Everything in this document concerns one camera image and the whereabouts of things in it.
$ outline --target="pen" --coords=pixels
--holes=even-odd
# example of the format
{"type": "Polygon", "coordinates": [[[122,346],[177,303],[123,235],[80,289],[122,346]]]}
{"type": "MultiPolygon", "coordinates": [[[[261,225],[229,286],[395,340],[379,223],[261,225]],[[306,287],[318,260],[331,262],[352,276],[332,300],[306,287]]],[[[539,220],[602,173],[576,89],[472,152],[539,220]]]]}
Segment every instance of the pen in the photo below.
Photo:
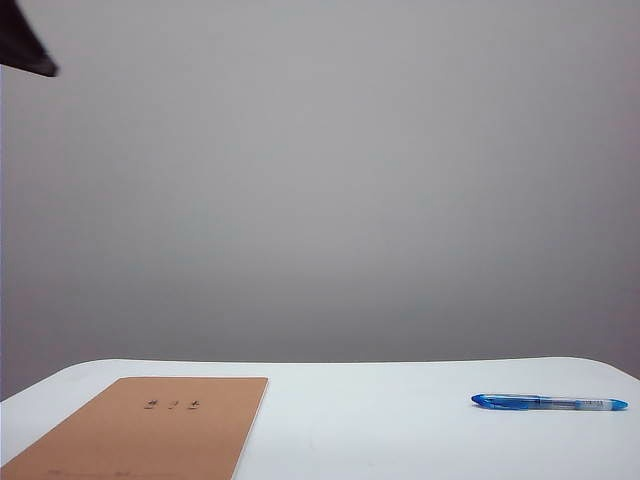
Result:
{"type": "Polygon", "coordinates": [[[614,398],[543,397],[509,393],[481,393],[471,400],[495,410],[624,410],[627,402],[614,398]]]}

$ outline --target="gray wall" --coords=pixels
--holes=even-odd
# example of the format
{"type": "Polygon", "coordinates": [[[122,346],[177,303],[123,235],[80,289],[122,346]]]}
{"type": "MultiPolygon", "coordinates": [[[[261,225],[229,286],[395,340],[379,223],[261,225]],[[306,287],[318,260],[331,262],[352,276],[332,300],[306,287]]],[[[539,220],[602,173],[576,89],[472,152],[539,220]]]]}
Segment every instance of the gray wall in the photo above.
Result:
{"type": "Polygon", "coordinates": [[[23,0],[4,395],[105,357],[640,376],[640,2],[23,0]]]}

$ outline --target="dark object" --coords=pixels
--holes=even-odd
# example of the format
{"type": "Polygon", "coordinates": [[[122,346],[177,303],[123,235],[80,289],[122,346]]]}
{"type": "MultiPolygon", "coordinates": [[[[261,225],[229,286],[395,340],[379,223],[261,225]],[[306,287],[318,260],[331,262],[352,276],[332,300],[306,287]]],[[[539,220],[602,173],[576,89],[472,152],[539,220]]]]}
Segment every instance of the dark object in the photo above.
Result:
{"type": "Polygon", "coordinates": [[[0,63],[46,77],[58,73],[15,0],[0,0],[0,63]]]}

